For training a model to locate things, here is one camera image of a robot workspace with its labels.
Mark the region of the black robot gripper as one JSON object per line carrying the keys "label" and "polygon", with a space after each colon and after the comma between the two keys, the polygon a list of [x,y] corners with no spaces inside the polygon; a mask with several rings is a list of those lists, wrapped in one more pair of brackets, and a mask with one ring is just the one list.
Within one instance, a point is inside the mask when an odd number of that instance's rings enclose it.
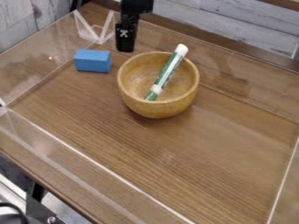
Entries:
{"label": "black robot gripper", "polygon": [[[153,11],[155,0],[121,0],[120,13],[122,19],[139,19],[140,14]],[[122,53],[135,50],[137,33],[136,20],[120,20],[116,23],[116,49]]]}

